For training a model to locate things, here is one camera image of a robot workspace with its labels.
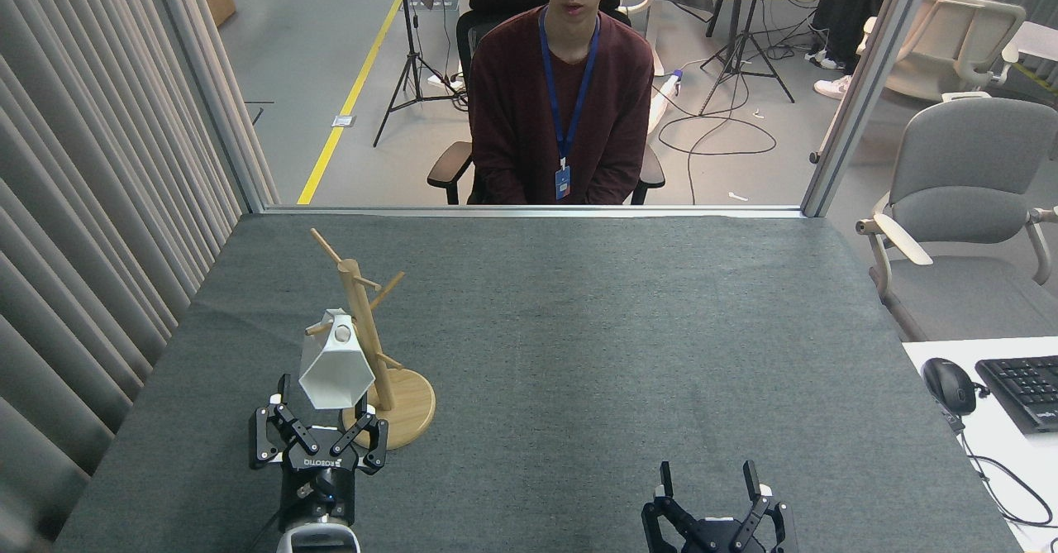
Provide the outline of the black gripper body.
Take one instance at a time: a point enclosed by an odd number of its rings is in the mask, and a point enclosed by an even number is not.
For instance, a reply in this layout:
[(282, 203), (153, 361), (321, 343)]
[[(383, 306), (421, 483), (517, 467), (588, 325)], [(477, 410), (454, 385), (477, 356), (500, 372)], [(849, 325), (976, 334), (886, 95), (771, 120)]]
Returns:
[(312, 426), (317, 451), (306, 451), (298, 440), (288, 442), (281, 462), (281, 527), (313, 522), (351, 526), (355, 522), (355, 451), (333, 455), (341, 434), (334, 427)]
[(692, 520), (683, 533), (683, 552), (743, 552), (740, 530), (733, 517)]

